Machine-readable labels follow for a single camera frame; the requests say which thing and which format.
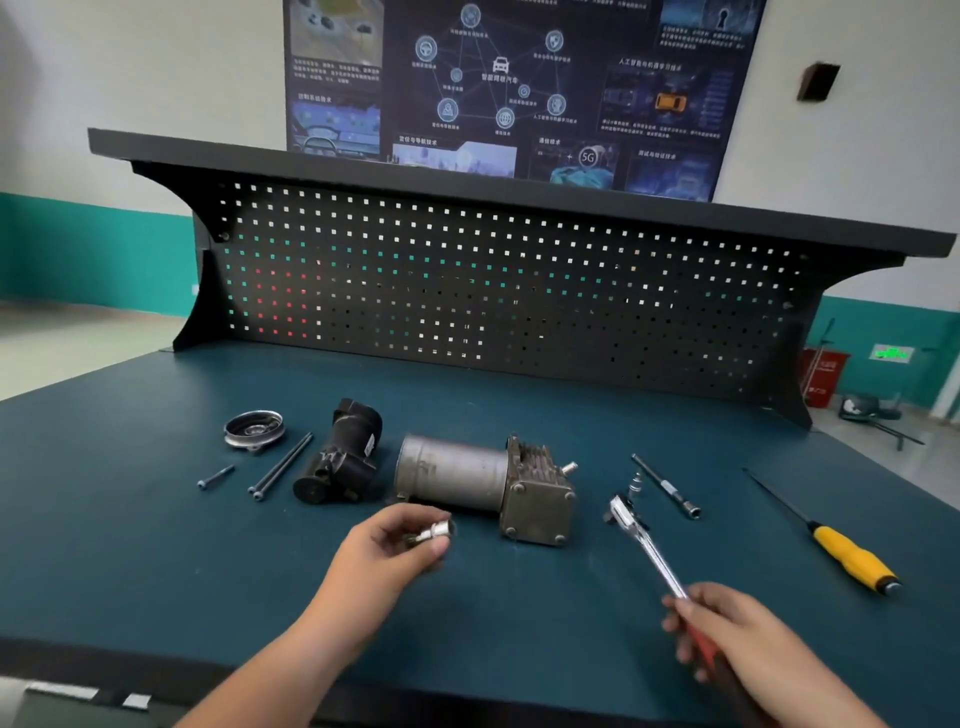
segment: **dark blue display board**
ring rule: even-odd
[[[765,0],[284,0],[291,151],[708,201]]]

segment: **white floor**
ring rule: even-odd
[[[183,319],[98,306],[0,302],[0,400],[170,345]],[[811,410],[814,425],[960,509],[960,430],[915,414],[891,425],[923,440],[896,440],[845,422],[836,409]],[[0,678],[0,728],[9,728],[26,683]]]

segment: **green exit sign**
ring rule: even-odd
[[[874,344],[874,350],[870,352],[871,359],[880,361],[894,361],[898,364],[909,364],[913,357],[913,347],[892,347],[889,344]]]

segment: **white wall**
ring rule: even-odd
[[[768,0],[716,201],[960,231],[958,29],[958,0]],[[800,104],[814,61],[843,67]],[[0,190],[186,214],[86,127],[285,145],[280,0],[0,0],[0,69]],[[829,293],[960,310],[960,249]]]

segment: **car icon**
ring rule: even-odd
[[[686,109],[686,97],[676,93],[658,93],[654,106],[657,111],[683,111]]]

